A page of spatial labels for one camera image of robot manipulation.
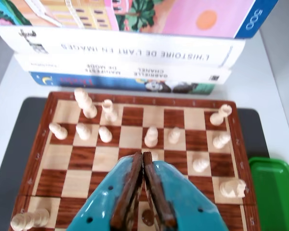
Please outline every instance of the chess piece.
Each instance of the chess piece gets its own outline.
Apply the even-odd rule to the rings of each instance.
[[[97,109],[92,103],[88,93],[82,88],[76,88],[74,91],[75,99],[78,106],[83,110],[86,118],[92,119],[97,115]]]
[[[78,123],[76,125],[76,131],[77,131],[79,137],[84,141],[88,140],[91,136],[90,129],[86,125],[84,125],[83,123]]]
[[[208,166],[210,162],[205,158],[198,158],[193,161],[193,169],[196,172],[203,172]]]
[[[223,119],[225,117],[228,117],[231,113],[231,106],[223,104],[218,110],[218,112],[215,112],[210,116],[210,122],[215,126],[219,126],[223,123]]]
[[[155,147],[158,143],[158,129],[156,127],[149,127],[145,138],[144,143],[147,147]]]
[[[220,191],[224,197],[243,198],[246,183],[241,179],[231,179],[220,184]]]
[[[109,143],[112,140],[112,134],[108,128],[102,126],[98,129],[98,133],[100,134],[100,138],[104,143]]]
[[[60,126],[57,123],[50,123],[49,130],[55,135],[59,140],[64,140],[67,137],[67,129]]]
[[[179,141],[180,135],[180,129],[177,127],[173,128],[168,135],[169,143],[176,144]]]
[[[114,110],[114,106],[111,100],[104,100],[102,102],[102,109],[105,112],[106,120],[115,122],[118,118],[117,112]]]
[[[221,149],[230,141],[230,139],[230,134],[221,133],[220,135],[213,138],[213,146],[217,149]]]
[[[43,227],[48,223],[49,217],[49,212],[45,208],[39,208],[34,213],[19,213],[13,217],[11,227],[14,231]]]

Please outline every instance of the barcode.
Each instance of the barcode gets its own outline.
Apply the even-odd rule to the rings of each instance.
[[[209,80],[217,81],[220,76],[211,76]]]

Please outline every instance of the dark square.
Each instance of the dark square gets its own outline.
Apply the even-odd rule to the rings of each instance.
[[[119,159],[127,155],[134,155],[136,152],[141,152],[141,149],[119,148]]]
[[[108,147],[118,147],[120,141],[121,127],[118,126],[106,126],[112,134],[112,140],[109,143],[104,143],[100,135],[98,135],[96,146],[108,146]]]
[[[85,202],[82,198],[61,198],[55,227],[66,229]]]
[[[122,125],[142,126],[144,109],[142,107],[124,107]]]
[[[36,196],[61,197],[66,170],[43,169]]]
[[[164,110],[165,128],[184,128],[184,110],[165,109]]]
[[[149,148],[145,144],[145,135],[146,132],[148,131],[149,128],[143,128],[143,148]],[[158,143],[155,147],[152,147],[155,149],[164,149],[164,129],[163,128],[158,128]]]
[[[212,176],[234,177],[231,154],[209,153]]]
[[[204,112],[204,119],[206,122],[206,130],[219,130],[219,131],[227,131],[225,119],[223,123],[219,126],[215,126],[210,122],[210,116],[215,112]]]
[[[189,179],[189,181],[192,182],[207,198],[209,198],[213,203],[215,203],[212,177],[188,176],[188,179]]]
[[[92,172],[88,196],[90,196],[94,192],[94,190],[97,188],[97,186],[106,177],[107,173],[108,172]]]
[[[206,131],[185,130],[185,141],[188,151],[208,151]]]
[[[85,117],[83,110],[80,112],[79,122],[84,124],[100,124],[101,115],[102,115],[102,106],[96,105],[97,114],[94,118],[88,119]]]
[[[242,215],[240,205],[222,205],[217,204],[218,211],[220,212],[229,231],[242,231]]]
[[[94,147],[73,147],[68,169],[92,170],[94,153]]]
[[[186,151],[164,151],[164,159],[168,164],[176,167],[183,175],[187,175]]]
[[[73,144],[75,133],[76,133],[76,124],[60,124],[62,127],[67,129],[67,138],[64,140],[59,140],[52,134],[50,143],[52,144]]]

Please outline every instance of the black mat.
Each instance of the black mat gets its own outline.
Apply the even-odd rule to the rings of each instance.
[[[45,98],[24,101],[0,168],[0,231],[7,231],[14,202],[46,103]],[[248,157],[269,157],[258,113],[238,110]]]

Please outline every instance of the blue book cover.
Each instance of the blue book cover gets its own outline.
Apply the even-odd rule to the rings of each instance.
[[[41,85],[208,95],[214,84],[30,72]]]

